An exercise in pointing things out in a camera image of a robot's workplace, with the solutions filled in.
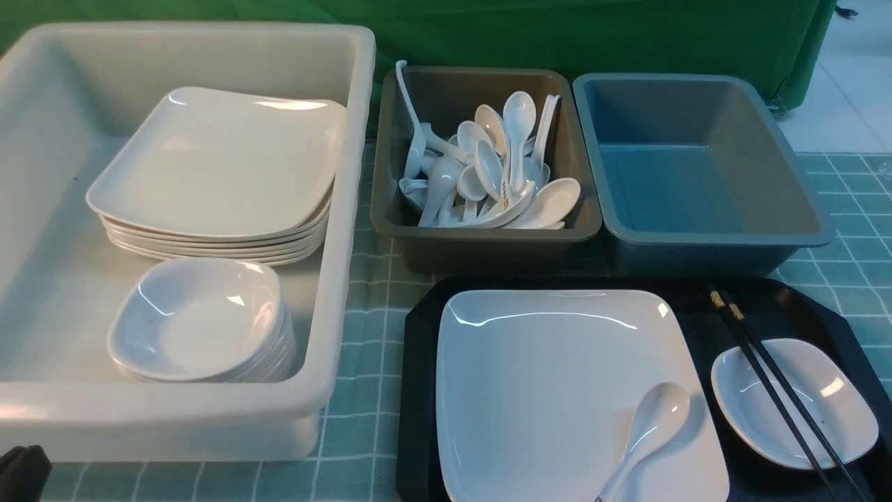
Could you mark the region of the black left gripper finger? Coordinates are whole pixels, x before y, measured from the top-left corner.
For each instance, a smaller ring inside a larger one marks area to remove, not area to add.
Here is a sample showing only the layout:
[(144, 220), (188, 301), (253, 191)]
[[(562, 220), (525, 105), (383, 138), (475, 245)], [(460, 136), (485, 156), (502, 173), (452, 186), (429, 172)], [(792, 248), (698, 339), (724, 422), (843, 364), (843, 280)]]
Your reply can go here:
[(10, 449), (1, 458), (1, 501), (40, 501), (52, 469), (39, 445)]

